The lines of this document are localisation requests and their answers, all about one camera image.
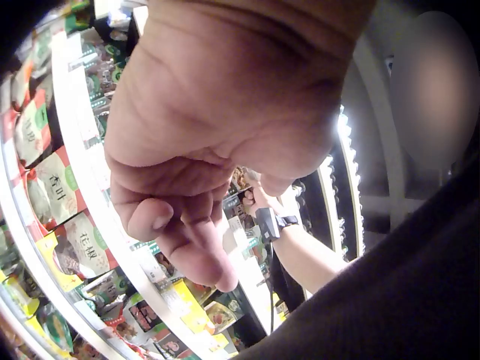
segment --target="product label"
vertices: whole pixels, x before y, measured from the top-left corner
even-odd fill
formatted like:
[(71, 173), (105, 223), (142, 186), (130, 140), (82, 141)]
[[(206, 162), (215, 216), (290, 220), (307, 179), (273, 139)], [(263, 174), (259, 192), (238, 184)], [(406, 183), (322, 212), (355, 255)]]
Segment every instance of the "product label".
[(157, 283), (167, 278), (167, 275), (163, 272), (162, 267), (152, 255), (148, 246), (136, 249), (133, 254), (151, 282)]
[(37, 109), (35, 101), (30, 101), (15, 127), (15, 147), (25, 166), (42, 155), (45, 148), (42, 129), (45, 126), (48, 126), (45, 103)]
[(65, 166), (61, 158), (53, 153), (35, 169), (38, 179), (45, 185), (51, 213), (57, 224), (75, 215), (78, 212), (77, 197), (75, 190), (70, 187), (72, 179), (66, 178)]
[(107, 254), (102, 248), (105, 243), (103, 242), (102, 246), (97, 243), (95, 228), (84, 213), (65, 223), (64, 227), (67, 239), (83, 265), (82, 272), (88, 270), (88, 273), (84, 274), (86, 277), (94, 277), (110, 270)]

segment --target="price tag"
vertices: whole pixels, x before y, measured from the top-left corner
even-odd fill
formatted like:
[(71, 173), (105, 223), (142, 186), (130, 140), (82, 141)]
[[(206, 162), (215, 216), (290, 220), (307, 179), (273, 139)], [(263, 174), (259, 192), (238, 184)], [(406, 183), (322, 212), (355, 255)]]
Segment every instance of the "price tag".
[(25, 225), (35, 223), (35, 216), (33, 215), (33, 210), (28, 201), (22, 182), (13, 188), (13, 196), (15, 197), (15, 202), (18, 205), (20, 215), (22, 216)]
[(148, 246), (142, 246), (133, 251), (133, 253), (151, 282), (157, 283), (167, 278), (167, 275), (163, 272), (160, 264), (152, 255)]
[(105, 325), (105, 323), (98, 317), (98, 315), (94, 313), (94, 311), (87, 305), (85, 300), (77, 301), (74, 305), (89, 322), (91, 327), (96, 330), (103, 330), (107, 327), (107, 325)]
[(20, 176), (20, 171), (18, 169), (17, 153), (15, 151), (13, 139), (5, 142), (3, 145), (3, 152), (5, 154), (5, 165), (7, 166), (8, 178), (14, 180)]
[(230, 229), (233, 232), (233, 237), (235, 238), (235, 242), (240, 249), (247, 249), (248, 248), (248, 239), (247, 235), (245, 234), (245, 230), (241, 225), (240, 218), (238, 216), (234, 216), (228, 221), (230, 225)]
[(87, 150), (90, 157), (90, 164), (95, 173), (96, 181), (100, 190), (106, 190), (110, 187), (111, 171), (105, 160), (105, 150), (102, 144), (96, 144)]
[(190, 313), (190, 309), (187, 304), (182, 300), (173, 286), (161, 292), (163, 300), (168, 305), (168, 308), (177, 316), (182, 317)]

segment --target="fingernail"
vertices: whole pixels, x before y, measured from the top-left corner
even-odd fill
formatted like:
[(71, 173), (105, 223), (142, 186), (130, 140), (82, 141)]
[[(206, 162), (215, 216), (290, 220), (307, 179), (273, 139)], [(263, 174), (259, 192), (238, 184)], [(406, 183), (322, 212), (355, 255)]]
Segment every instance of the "fingernail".
[(157, 217), (153, 222), (153, 230), (161, 230), (168, 223), (168, 219), (165, 217)]

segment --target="spice package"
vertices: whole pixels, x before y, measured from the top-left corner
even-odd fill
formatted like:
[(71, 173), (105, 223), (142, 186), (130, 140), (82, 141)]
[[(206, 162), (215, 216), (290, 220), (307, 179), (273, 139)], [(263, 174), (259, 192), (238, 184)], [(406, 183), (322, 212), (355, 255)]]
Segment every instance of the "spice package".
[(15, 149), (24, 168), (30, 167), (50, 145), (45, 94), (38, 89), (15, 125)]
[(32, 209), (47, 230), (86, 208), (64, 146), (30, 170), (26, 183)]
[(58, 240), (55, 233), (51, 232), (38, 240), (35, 245), (63, 291), (69, 292), (83, 283), (77, 274), (68, 275), (62, 272), (59, 261), (56, 258), (55, 249), (58, 245)]
[(55, 229), (55, 253), (66, 274), (93, 278), (118, 266), (88, 210)]

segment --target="vending display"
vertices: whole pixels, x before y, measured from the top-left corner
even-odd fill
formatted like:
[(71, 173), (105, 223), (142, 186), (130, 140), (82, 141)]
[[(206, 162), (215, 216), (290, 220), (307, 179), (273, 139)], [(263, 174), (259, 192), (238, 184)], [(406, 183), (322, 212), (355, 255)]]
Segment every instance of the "vending display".
[[(193, 283), (155, 240), (126, 234), (103, 147), (127, 43), (140, 36), (130, 26), (140, 19), (120, 5), (102, 18), (85, 0), (54, 9), (2, 79), (0, 325), (20, 358), (229, 359), (270, 334), (272, 313), (274, 329), (289, 315), (273, 286), (274, 254), (242, 202), (249, 170), (235, 169), (222, 203), (234, 291)], [(336, 211), (335, 161), (325, 166)], [(296, 186), (305, 217), (309, 185)], [(314, 219), (302, 218), (310, 233)], [(335, 219), (343, 241), (349, 220)]]

